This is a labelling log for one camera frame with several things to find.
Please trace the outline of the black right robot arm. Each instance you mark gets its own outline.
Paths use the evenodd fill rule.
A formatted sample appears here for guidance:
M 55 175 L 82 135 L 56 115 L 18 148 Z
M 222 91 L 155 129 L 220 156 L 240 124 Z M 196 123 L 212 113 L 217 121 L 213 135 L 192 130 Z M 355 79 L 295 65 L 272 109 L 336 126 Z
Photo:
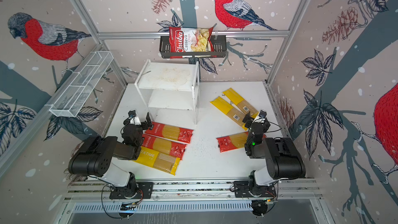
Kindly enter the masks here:
M 249 175 L 248 191 L 253 196 L 265 194 L 271 186 L 281 180 L 294 180 L 306 176 L 303 159 L 291 138 L 265 136 L 271 126 L 266 112 L 261 111 L 255 118 L 247 114 L 243 123 L 248 129 L 246 155 L 251 159 L 265 161 L 264 168 L 252 171 Z

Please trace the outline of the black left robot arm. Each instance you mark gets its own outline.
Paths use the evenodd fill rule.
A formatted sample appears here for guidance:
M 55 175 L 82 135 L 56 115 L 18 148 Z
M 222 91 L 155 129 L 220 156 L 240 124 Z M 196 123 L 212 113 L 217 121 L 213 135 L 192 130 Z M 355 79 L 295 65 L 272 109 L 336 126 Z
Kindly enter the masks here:
M 132 198 L 139 192 L 135 175 L 112 163 L 112 158 L 136 161 L 142 151 L 145 130 L 153 127 L 150 114 L 140 121 L 136 111 L 128 113 L 121 129 L 122 142 L 116 136 L 87 138 L 68 164 L 68 172 L 72 175 L 94 177 L 106 182 L 116 192 Z

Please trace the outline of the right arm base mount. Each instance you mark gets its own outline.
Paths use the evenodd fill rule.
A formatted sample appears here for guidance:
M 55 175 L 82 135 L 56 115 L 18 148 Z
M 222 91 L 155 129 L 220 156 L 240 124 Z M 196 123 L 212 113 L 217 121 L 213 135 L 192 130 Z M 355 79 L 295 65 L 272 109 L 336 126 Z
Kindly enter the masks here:
M 259 186 L 248 180 L 237 180 L 233 182 L 230 191 L 236 198 L 272 198 L 276 199 L 277 193 L 273 185 Z

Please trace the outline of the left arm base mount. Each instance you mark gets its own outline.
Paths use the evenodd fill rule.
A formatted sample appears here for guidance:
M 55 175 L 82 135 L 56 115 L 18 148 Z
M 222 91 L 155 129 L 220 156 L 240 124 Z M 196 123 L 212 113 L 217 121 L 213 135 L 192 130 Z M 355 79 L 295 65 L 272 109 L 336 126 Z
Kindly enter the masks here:
M 109 198 L 111 200 L 141 200 L 150 199 L 154 183 L 138 182 L 130 183 L 125 187 L 113 187 Z

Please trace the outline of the red spaghetti bag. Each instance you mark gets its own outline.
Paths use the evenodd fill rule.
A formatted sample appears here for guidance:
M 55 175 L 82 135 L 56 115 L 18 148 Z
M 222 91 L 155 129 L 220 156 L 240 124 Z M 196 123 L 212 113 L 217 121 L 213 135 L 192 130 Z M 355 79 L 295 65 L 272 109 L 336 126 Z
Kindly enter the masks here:
M 182 160 L 186 151 L 186 144 L 172 142 L 163 138 L 143 134 L 142 146 L 153 149 Z
M 217 138 L 220 152 L 244 148 L 248 132 L 236 133 Z
M 152 127 L 146 130 L 145 133 L 159 138 L 190 144 L 194 130 L 153 122 Z

